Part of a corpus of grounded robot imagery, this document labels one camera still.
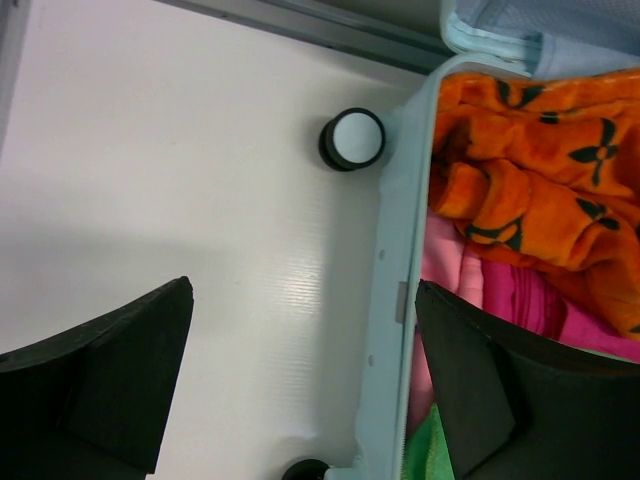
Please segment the magenta cloth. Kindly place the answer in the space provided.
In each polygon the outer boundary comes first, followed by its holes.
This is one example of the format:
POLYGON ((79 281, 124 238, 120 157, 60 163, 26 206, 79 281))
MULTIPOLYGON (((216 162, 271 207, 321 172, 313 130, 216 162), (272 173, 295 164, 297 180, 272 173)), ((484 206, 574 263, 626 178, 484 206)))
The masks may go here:
POLYGON ((537 335, 639 361, 639 343, 576 306, 536 271, 483 260, 483 309, 537 335))

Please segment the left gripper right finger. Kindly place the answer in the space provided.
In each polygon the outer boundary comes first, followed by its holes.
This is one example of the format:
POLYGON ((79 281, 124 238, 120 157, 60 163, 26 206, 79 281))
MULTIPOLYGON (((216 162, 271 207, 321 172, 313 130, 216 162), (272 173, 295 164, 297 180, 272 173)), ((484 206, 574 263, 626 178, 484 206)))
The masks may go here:
POLYGON ((635 479, 639 367, 488 314, 433 282, 415 300, 458 479, 635 479))

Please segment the orange patterned fleece cloth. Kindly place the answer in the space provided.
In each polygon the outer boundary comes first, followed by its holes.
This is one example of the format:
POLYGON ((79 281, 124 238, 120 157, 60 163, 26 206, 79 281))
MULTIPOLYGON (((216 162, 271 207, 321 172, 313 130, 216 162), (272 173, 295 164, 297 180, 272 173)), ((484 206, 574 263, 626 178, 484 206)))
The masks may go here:
POLYGON ((440 85, 431 210, 483 258, 541 272, 639 336, 639 72, 440 85))

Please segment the green towel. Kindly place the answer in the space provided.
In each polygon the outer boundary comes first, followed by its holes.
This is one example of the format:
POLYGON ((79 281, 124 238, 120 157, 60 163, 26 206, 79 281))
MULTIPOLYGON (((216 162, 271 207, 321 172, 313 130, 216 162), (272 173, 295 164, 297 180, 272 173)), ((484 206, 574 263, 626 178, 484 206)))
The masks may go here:
POLYGON ((405 445, 401 479, 455 479, 437 404, 405 445))

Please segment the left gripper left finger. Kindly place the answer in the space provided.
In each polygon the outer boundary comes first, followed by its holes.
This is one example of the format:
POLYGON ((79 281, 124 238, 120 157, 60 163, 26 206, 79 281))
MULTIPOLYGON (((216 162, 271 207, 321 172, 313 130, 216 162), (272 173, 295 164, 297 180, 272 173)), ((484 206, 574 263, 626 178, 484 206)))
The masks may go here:
POLYGON ((2 354, 2 478, 154 474, 192 313, 193 287, 179 277, 2 354))

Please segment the pink sweatshirt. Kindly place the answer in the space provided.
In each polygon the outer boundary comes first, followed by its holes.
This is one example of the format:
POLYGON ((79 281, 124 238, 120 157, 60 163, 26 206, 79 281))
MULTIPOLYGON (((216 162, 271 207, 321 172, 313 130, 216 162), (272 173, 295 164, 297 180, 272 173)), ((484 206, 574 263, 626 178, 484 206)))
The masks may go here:
MULTIPOLYGON (((421 279, 435 282, 475 307, 483 307, 484 277, 479 257, 469 250, 448 219, 426 217, 421 279)), ((419 329, 415 329, 409 386, 407 435, 426 419, 434 389, 419 329)))

